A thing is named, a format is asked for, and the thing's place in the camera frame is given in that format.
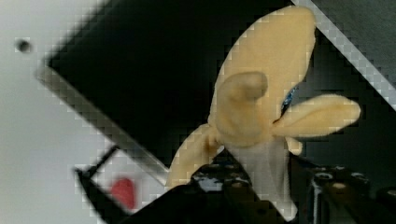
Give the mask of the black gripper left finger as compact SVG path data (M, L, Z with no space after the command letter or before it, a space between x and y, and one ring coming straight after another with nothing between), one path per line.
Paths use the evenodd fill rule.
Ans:
M120 224L285 224L285 219L259 199L245 169L224 149L188 184L167 191Z

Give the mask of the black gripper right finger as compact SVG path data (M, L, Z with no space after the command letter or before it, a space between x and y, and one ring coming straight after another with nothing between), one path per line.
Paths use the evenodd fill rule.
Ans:
M298 212L290 224L395 224L391 189L370 197L370 180L345 166L289 160L290 194Z

